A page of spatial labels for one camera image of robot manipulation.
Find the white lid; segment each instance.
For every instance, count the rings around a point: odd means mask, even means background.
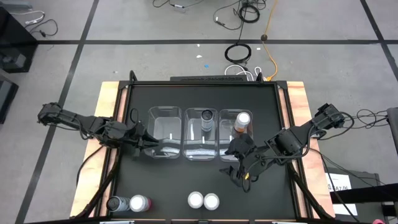
[[[209,210],[216,210],[220,205],[220,200],[218,196],[214,193],[208,193],[205,196],[205,207]]]
[[[145,208],[145,198],[141,195],[135,195],[130,200],[130,208],[133,212],[141,212]]]
[[[188,196],[188,204],[191,208],[200,208],[203,205],[203,195],[200,192],[192,192]]]
[[[250,123],[250,115],[246,112],[238,114],[236,119],[238,120],[239,124],[246,125]]]

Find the black box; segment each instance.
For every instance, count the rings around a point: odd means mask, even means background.
[[[0,124],[6,120],[7,112],[18,90],[15,83],[0,80]]]
[[[38,41],[0,7],[0,68],[8,73],[28,72]]]

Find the transparent box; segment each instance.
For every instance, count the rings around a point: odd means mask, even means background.
[[[217,156],[217,120],[218,112],[215,109],[189,108],[186,110],[183,154],[187,159],[210,161]]]
[[[245,133],[249,134],[251,138],[253,138],[253,114],[249,110],[241,110],[241,109],[226,109],[220,111],[220,124],[218,127],[219,140],[218,147],[220,149],[220,157],[222,161],[225,162],[237,162],[238,159],[233,155],[226,155],[225,151],[228,150],[229,143],[234,138],[239,137],[239,133],[235,131],[234,125],[235,120],[238,117],[238,114],[241,112],[246,112],[250,116],[250,123],[248,128],[245,130]]]
[[[176,106],[155,106],[148,111],[148,133],[159,140],[144,152],[153,158],[175,159],[181,149],[182,112]]]

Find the gray floor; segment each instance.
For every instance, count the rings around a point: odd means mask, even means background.
[[[78,40],[93,0],[31,2],[35,10],[46,12],[46,19],[58,22],[58,34],[48,39]],[[167,5],[153,8],[150,0],[99,0],[87,39],[236,39],[239,31],[225,30],[212,19],[214,11],[229,2],[232,1],[205,1],[182,14]],[[367,2],[384,38],[398,39],[398,16],[394,10],[397,2]],[[267,2],[258,23],[244,25],[243,39],[258,39],[264,32],[272,3]],[[20,22],[27,20],[16,17]],[[230,26],[239,24],[231,9],[220,12],[218,17]],[[44,29],[50,32],[52,26]],[[359,0],[279,0],[269,38],[377,39]],[[224,58],[227,46],[85,45],[65,108],[93,114],[101,82],[125,80],[131,69],[139,80],[222,75],[229,65]],[[273,64],[262,45],[251,47],[253,52],[247,67],[253,70],[260,66],[264,74],[272,74]],[[303,81],[312,114],[326,102],[350,114],[361,108],[380,111],[398,105],[398,82],[379,44],[268,47],[279,66],[275,79]],[[398,57],[398,45],[388,47]],[[29,73],[7,75],[20,88],[6,122],[0,126],[1,223],[15,222],[48,130],[36,123],[37,113],[43,103],[59,99],[75,51],[76,45],[40,45]],[[231,53],[237,57],[244,54],[239,49]],[[56,130],[26,222],[68,218],[85,146],[78,133]],[[398,182],[398,156],[388,126],[352,130],[339,138],[320,142],[320,148],[347,169],[378,173],[385,183]]]

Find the white paper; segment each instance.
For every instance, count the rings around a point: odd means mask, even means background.
[[[332,192],[334,190],[332,189],[329,175],[327,173],[325,174],[326,174],[326,180],[328,181],[329,192]],[[337,191],[351,189],[351,183],[349,182],[348,175],[330,174],[330,176],[333,181],[333,185],[335,186],[335,189]],[[355,204],[346,204],[346,205],[353,215],[358,215]],[[333,204],[333,209],[336,214],[349,215],[347,209],[342,204]]]

